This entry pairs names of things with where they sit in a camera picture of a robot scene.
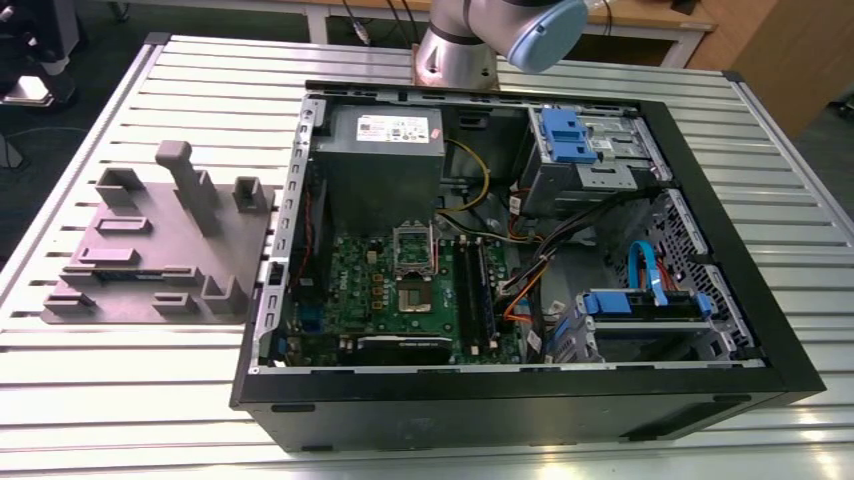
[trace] slotted aluminum worktable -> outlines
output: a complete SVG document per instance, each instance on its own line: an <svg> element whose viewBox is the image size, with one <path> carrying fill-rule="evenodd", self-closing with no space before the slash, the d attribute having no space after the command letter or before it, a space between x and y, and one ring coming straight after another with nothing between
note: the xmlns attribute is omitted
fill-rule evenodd
<svg viewBox="0 0 854 480"><path fill-rule="evenodd" d="M0 274L0 472L212 478L844 478L854 468L852 223L752 93L713 72L501 66L505 90L663 101L829 391L675 442L291 456L228 408L242 326L55 326L39 319L100 201L92 183L194 145L216 183L280 188L306 79L409 84L410 52L172 37L146 45ZM152 475L164 474L156 471Z"/></svg>

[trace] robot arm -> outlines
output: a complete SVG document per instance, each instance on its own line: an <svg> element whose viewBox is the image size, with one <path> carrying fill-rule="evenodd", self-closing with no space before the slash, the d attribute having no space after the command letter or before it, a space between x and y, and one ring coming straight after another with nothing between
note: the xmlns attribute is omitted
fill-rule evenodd
<svg viewBox="0 0 854 480"><path fill-rule="evenodd" d="M495 54L525 72L553 66L578 42L587 10L605 0L434 0L417 56L418 83L495 86Z"/></svg>

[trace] green circuit board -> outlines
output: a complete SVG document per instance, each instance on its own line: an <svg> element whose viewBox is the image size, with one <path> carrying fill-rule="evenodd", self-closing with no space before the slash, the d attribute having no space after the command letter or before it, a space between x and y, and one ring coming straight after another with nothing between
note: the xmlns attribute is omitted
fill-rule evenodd
<svg viewBox="0 0 854 480"><path fill-rule="evenodd" d="M471 355L465 351L459 336L453 249L454 241L437 241L433 248L434 275L399 278L394 271L391 236L335 238L322 327L314 334L300 337L303 365L335 366L342 339L346 341L349 335L365 334L450 338L454 341L453 362L457 364L519 362L515 333L499 336L498 348L491 352ZM429 252L417 241L401 244L401 256L406 257L407 263L429 261ZM485 254L495 287L507 278L501 243L487 243Z"/></svg>

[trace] motherboard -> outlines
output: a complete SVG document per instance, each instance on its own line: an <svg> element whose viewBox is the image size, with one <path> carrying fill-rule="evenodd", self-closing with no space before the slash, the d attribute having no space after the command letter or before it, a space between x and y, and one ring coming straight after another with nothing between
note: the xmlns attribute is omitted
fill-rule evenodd
<svg viewBox="0 0 854 480"><path fill-rule="evenodd" d="M298 308L290 363L519 363L519 333L498 331L493 312L507 274L498 242L434 240L406 225L391 236L337 236L327 301Z"/></svg>

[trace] ram slot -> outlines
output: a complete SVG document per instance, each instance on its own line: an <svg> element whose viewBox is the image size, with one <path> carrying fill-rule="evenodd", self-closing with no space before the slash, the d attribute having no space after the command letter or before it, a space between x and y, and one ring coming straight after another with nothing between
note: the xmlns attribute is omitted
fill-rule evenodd
<svg viewBox="0 0 854 480"><path fill-rule="evenodd" d="M479 355L490 348L495 333L490 277L481 245L465 240L454 248L454 287L463 349Z"/></svg>
<svg viewBox="0 0 854 480"><path fill-rule="evenodd" d="M478 242L469 245L471 257L478 262L477 298L481 309L479 323L483 325L482 346L491 349L491 341L497 337L495 314L493 312L493 287L490 286L490 268L486 263L486 248Z"/></svg>

